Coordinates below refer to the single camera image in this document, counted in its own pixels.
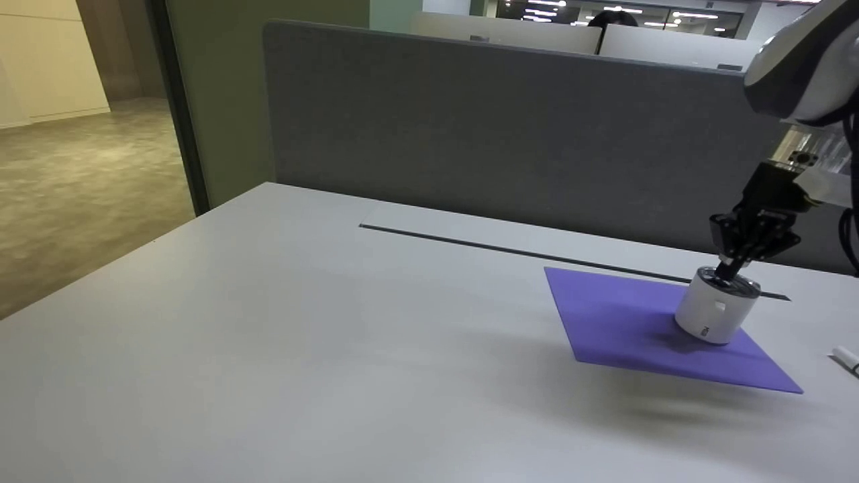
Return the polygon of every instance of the white table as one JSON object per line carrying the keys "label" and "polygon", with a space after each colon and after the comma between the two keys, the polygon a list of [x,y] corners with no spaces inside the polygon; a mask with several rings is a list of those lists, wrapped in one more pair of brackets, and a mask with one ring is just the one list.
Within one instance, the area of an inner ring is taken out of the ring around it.
{"label": "white table", "polygon": [[571,359],[535,258],[689,275],[696,255],[285,185],[0,321],[3,483],[859,479],[849,275],[754,265],[750,333],[806,389]]}

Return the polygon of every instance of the purple paper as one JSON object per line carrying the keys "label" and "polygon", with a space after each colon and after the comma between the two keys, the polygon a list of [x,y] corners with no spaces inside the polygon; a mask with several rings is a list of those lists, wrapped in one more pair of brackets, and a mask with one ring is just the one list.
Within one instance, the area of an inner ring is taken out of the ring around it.
{"label": "purple paper", "polygon": [[559,269],[544,275],[579,361],[802,395],[744,329],[728,346],[681,333],[681,285]]}

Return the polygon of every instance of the desk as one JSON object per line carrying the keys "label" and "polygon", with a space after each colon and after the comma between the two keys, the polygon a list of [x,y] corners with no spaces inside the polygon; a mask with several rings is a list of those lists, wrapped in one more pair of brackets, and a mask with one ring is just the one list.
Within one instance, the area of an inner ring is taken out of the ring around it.
{"label": "desk", "polygon": [[3,483],[859,479],[859,285],[754,265],[802,397],[576,365],[542,269],[711,255],[261,185],[0,321]]}

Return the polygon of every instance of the white cup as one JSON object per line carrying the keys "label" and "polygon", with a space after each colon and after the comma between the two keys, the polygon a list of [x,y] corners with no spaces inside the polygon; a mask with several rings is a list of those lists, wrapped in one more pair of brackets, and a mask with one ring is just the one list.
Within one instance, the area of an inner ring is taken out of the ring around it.
{"label": "white cup", "polygon": [[744,324],[759,287],[744,275],[719,281],[713,269],[699,269],[685,301],[677,312],[677,324],[705,342],[730,342],[734,333]]}

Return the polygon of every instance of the black strip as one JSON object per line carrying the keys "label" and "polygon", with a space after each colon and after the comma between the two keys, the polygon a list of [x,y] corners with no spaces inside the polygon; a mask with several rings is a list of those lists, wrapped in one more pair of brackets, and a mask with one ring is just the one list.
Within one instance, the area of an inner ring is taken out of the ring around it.
{"label": "black strip", "polygon": [[[625,265],[607,265],[607,263],[591,263],[591,259],[576,259],[576,258],[559,258],[559,255],[544,255],[544,251],[511,250],[511,247],[496,247],[496,243],[479,243],[479,242],[468,242],[468,238],[448,238],[448,235],[401,231],[401,228],[370,226],[370,223],[359,223],[359,228],[379,231],[379,232],[407,235],[407,238],[428,238],[428,242],[441,242],[441,243],[456,243],[456,247],[473,247],[473,250],[508,251],[508,255],[520,255],[520,258],[539,258],[539,259],[554,259],[554,263],[571,263],[571,265],[587,265],[587,269],[602,269],[602,271],[634,274],[634,275],[648,275],[648,278],[665,278],[665,281],[678,281],[678,285],[689,285],[692,281],[692,278],[685,278],[685,275],[636,271],[636,269],[625,269]],[[759,291],[759,295],[763,298],[772,298],[772,301],[789,301],[782,291]]]}
{"label": "black strip", "polygon": [[194,133],[190,106],[185,97],[177,42],[172,37],[167,0],[148,0],[148,14],[150,14],[154,37],[156,37],[156,50],[160,59],[160,78],[170,98],[172,125],[177,130],[177,143],[183,152],[190,203],[195,215],[203,215],[213,210],[213,203],[207,192],[203,164],[195,148],[195,133]]}

